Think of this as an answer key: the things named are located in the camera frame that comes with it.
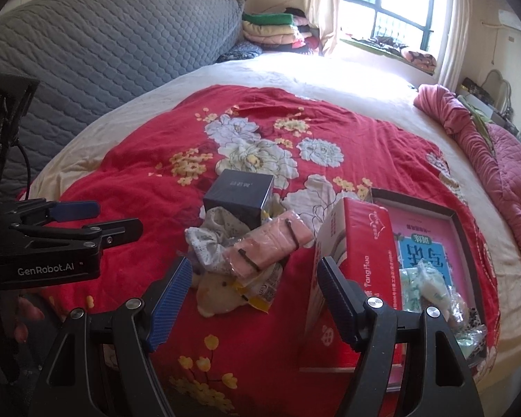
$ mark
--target window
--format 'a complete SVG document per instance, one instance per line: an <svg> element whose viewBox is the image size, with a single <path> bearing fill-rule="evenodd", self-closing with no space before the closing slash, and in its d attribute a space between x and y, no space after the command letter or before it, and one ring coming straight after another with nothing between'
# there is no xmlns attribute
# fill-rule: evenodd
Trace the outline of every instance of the window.
<svg viewBox="0 0 521 417"><path fill-rule="evenodd" d="M342 29L356 39L390 36L428 50L435 0L344 0Z"/></svg>

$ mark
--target green folded cloth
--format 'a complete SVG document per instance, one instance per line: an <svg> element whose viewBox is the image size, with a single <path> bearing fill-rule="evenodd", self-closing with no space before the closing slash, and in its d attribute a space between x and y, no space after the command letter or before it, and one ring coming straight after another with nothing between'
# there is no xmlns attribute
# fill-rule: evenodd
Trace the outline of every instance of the green folded cloth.
<svg viewBox="0 0 521 417"><path fill-rule="evenodd" d="M487 124L492 124L492 119L485 115L481 110L471 105L464 96L459 96L457 98L465 108L471 113L471 119L473 119L474 126L477 129L477 132L483 137L486 145L488 146L488 150L493 157L496 156L496 151L494 149L494 143L492 142L492 138L486 128Z"/></svg>
<svg viewBox="0 0 521 417"><path fill-rule="evenodd" d="M293 15L291 14L243 14L243 20L254 25L293 25Z"/></svg>

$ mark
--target mirror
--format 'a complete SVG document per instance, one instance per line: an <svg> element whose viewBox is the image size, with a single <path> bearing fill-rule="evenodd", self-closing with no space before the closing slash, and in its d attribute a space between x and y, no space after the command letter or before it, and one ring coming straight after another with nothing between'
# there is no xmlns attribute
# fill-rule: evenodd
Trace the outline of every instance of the mirror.
<svg viewBox="0 0 521 417"><path fill-rule="evenodd" d="M506 113L511 106L511 85L503 79L501 72L497 69L490 71L481 87L494 100L496 111Z"/></svg>

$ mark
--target red box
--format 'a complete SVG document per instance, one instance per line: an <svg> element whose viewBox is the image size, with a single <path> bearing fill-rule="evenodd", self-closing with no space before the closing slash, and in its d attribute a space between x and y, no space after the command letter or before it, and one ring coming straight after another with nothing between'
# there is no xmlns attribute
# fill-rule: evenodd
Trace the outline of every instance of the red box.
<svg viewBox="0 0 521 417"><path fill-rule="evenodd" d="M299 356L301 371L352 372L359 355L342 342L318 287L318 261L331 256L343 275L359 283L367 296L378 296L401 309L398 256L388 211L377 205L345 198L339 201L317 235L306 342ZM398 345L394 364L402 361Z"/></svg>

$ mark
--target metal screw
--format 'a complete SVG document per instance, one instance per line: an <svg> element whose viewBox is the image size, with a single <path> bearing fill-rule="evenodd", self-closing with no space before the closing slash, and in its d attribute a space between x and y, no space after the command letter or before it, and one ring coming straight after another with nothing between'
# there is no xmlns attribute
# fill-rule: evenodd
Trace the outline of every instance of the metal screw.
<svg viewBox="0 0 521 417"><path fill-rule="evenodd" d="M81 308L73 309L72 313L70 313L70 317L74 320L80 319L83 315L85 315L85 312Z"/></svg>
<svg viewBox="0 0 521 417"><path fill-rule="evenodd" d="M428 316L432 318L438 318L440 316L440 311L437 308L430 307L427 309Z"/></svg>
<svg viewBox="0 0 521 417"><path fill-rule="evenodd" d="M367 299L368 305L371 306L373 309L380 309L384 305L384 301L382 301L380 298L377 298L376 296L370 297Z"/></svg>
<svg viewBox="0 0 521 417"><path fill-rule="evenodd" d="M131 310L139 309L140 306L141 300L139 298L131 298L128 302L125 303L125 307Z"/></svg>

